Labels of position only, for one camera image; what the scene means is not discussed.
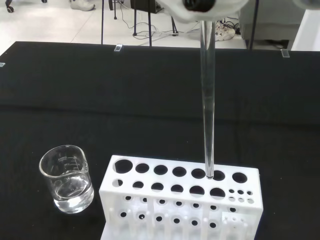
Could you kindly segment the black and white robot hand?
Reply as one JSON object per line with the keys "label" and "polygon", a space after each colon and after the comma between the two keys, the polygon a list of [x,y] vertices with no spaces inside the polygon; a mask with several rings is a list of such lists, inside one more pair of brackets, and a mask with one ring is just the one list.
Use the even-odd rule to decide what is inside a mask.
{"label": "black and white robot hand", "polygon": [[240,11],[248,0],[160,0],[169,14],[187,23],[193,21],[216,21]]}

